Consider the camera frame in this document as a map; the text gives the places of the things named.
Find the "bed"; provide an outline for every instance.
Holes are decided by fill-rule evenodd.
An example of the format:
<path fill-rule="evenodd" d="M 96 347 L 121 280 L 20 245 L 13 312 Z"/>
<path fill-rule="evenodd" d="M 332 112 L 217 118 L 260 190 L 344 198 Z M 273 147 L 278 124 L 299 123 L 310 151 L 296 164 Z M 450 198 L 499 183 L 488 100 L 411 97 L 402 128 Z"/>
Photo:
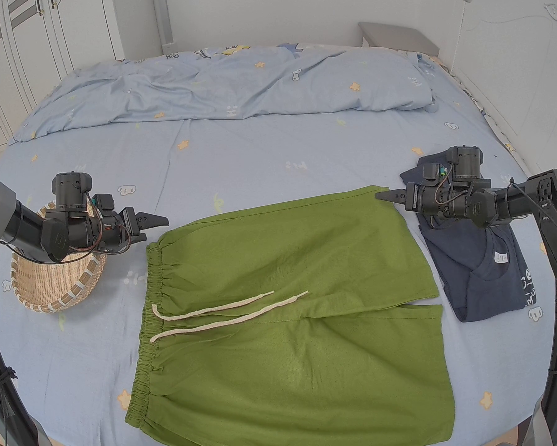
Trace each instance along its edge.
<path fill-rule="evenodd" d="M 452 145 L 480 146 L 483 175 L 494 187 L 506 186 L 510 177 L 522 182 L 529 172 L 550 167 L 539 158 L 544 151 L 531 151 L 510 117 L 508 111 L 516 110 L 511 96 L 488 94 L 494 75 L 478 79 L 491 64 L 482 57 L 486 52 L 474 49 L 484 37 L 475 36 L 481 19 L 487 20 L 484 1 L 455 4 L 458 26 L 443 48 L 444 63 L 483 109 L 426 56 L 380 48 L 237 46 L 104 63 L 75 72 L 29 116 L 0 158 L 0 180 L 38 210 L 53 198 L 55 174 L 85 171 L 93 176 L 94 193 L 112 193 L 118 209 L 167 216 L 170 228 L 371 184 L 400 188 L 398 174 L 414 167 L 421 154 Z M 557 39 L 551 1 L 557 2 L 529 7 L 538 9 L 532 20 L 544 19 L 550 28 L 549 45 Z M 508 21 L 511 28 L 521 20 L 511 15 Z M 497 41 L 494 32 L 489 35 L 490 43 Z M 539 56 L 543 60 L 531 64 L 540 64 L 544 75 L 551 56 Z M 386 80 L 385 74 L 398 81 L 396 90 L 384 90 L 375 77 Z M 537 114 L 529 117 L 536 121 Z M 553 134 L 546 142 L 551 146 Z M 444 444 L 484 444 L 530 416 L 544 389 L 554 280 L 540 235 L 531 218 L 512 224 L 537 289 L 536 315 L 525 308 L 460 323 L 415 215 L 401 214 L 440 290 L 432 301 L 444 307 L 442 333 L 456 404 L 453 435 Z M 149 230 L 148 239 L 170 228 Z M 110 257 L 85 301 L 48 315 L 16 300 L 9 284 L 11 253 L 0 247 L 0 349 L 16 370 L 16 388 L 29 413 L 66 446 L 155 444 L 124 422 L 148 276 L 145 249 L 140 243 Z"/>

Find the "nightstand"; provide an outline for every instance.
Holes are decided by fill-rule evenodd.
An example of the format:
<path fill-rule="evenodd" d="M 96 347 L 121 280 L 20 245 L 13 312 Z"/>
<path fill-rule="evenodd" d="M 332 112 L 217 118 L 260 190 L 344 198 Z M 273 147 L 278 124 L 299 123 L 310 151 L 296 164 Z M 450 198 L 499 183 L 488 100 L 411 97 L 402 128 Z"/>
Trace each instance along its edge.
<path fill-rule="evenodd" d="M 383 46 L 385 48 L 416 51 L 429 56 L 438 56 L 440 49 L 423 33 L 414 28 L 385 25 L 360 21 L 363 46 Z"/>

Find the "navy blue t-shirt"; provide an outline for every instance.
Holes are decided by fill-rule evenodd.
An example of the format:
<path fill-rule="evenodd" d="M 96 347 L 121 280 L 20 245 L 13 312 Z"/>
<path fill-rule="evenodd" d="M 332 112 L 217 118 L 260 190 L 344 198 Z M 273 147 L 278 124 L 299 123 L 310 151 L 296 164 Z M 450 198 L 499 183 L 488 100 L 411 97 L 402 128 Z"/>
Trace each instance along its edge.
<path fill-rule="evenodd" d="M 444 164 L 446 153 L 419 159 L 400 175 L 423 181 L 424 164 Z M 530 272 L 510 225 L 478 228 L 468 219 L 441 220 L 417 214 L 419 228 L 461 322 L 482 321 L 537 302 Z"/>

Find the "white wardrobe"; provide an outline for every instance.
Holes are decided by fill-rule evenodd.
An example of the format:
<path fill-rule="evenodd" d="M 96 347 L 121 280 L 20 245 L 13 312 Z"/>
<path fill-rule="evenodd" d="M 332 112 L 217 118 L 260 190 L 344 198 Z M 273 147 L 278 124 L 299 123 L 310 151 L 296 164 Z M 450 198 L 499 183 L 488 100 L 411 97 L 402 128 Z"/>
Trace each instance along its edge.
<path fill-rule="evenodd" d="M 0 152 L 70 71 L 161 54 L 152 0 L 0 0 Z"/>

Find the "wicker basket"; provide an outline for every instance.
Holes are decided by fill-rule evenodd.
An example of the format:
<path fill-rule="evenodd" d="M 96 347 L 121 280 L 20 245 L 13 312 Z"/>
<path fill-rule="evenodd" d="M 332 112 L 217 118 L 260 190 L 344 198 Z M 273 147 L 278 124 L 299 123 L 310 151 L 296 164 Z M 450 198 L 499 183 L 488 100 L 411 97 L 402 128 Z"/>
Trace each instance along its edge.
<path fill-rule="evenodd" d="M 41 208 L 39 215 L 45 216 L 46 209 L 53 209 L 53 203 Z M 94 216 L 89 205 L 89 214 Z M 86 253 L 74 253 L 65 260 L 83 257 Z M 106 255 L 94 253 L 76 263 L 42 265 L 13 254 L 12 287 L 14 294 L 26 308 L 36 312 L 59 312 L 86 299 L 95 288 L 103 272 Z"/>

